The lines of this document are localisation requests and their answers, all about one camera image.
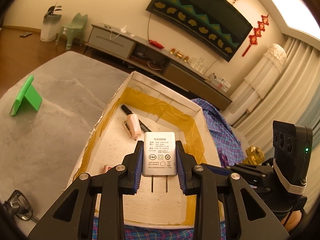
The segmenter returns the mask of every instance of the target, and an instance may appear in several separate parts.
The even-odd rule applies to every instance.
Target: white rubber band
[[[303,187],[290,184],[287,181],[287,179],[282,175],[279,167],[276,164],[276,159],[275,158],[273,158],[273,168],[275,169],[276,174],[278,175],[278,178],[279,178],[281,184],[284,186],[284,188],[289,193],[296,194],[296,195],[302,195],[304,193],[304,190],[305,190],[307,184],[305,186],[303,186]]]

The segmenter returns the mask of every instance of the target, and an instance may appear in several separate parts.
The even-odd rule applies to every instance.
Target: yellow tape
[[[89,138],[88,145],[84,150],[81,166],[76,172],[74,179],[77,178],[81,173],[86,172],[96,140],[99,139],[107,127],[110,117],[113,115],[114,111],[119,105],[122,104],[132,106],[146,113],[155,114],[159,118],[177,126],[184,133],[186,143],[183,145],[183,147],[185,152],[192,154],[197,163],[206,162],[204,158],[204,146],[201,140],[201,135],[194,119],[191,116],[169,105],[165,101],[127,87],[122,93],[121,97],[116,101],[116,103],[113,104],[110,111],[104,113],[99,124],[97,124],[95,131]],[[193,225],[195,212],[196,196],[188,196],[186,220],[182,223],[182,225]]]

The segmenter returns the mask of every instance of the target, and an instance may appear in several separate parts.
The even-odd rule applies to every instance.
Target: green phone stand
[[[42,97],[38,94],[36,89],[33,87],[31,84],[33,82],[34,77],[29,76],[28,79],[25,81],[23,84],[20,92],[18,93],[12,108],[10,110],[10,115],[14,116],[16,115],[22,100],[25,98],[31,105],[32,107],[38,112],[41,102],[42,102]]]

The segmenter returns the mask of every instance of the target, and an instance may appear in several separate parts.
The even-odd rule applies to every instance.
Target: pink stapler
[[[141,127],[139,124],[139,118],[136,114],[129,114],[127,121],[123,122],[123,126],[131,139],[137,140],[141,135]]]

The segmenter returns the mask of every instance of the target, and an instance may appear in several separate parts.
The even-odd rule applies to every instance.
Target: baseboard
[[[20,30],[20,31],[27,31],[27,32],[34,32],[34,33],[41,33],[41,29],[36,29],[36,28],[30,28],[30,27],[23,27],[23,26],[11,26],[11,25],[4,25],[2,26],[4,29],[14,29],[14,30]],[[67,37],[65,35],[61,35],[60,39],[66,40]],[[79,38],[74,38],[74,42],[80,44],[80,39]]]

